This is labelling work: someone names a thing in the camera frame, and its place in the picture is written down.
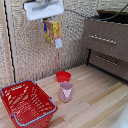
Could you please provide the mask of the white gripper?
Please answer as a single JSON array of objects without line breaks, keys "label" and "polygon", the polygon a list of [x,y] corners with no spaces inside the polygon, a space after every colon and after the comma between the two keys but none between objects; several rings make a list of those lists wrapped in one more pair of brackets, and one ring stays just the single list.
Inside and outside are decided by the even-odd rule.
[{"label": "white gripper", "polygon": [[[24,3],[24,10],[29,21],[45,19],[60,15],[64,12],[62,0],[34,0]],[[46,23],[43,24],[44,32],[47,32]]]}]

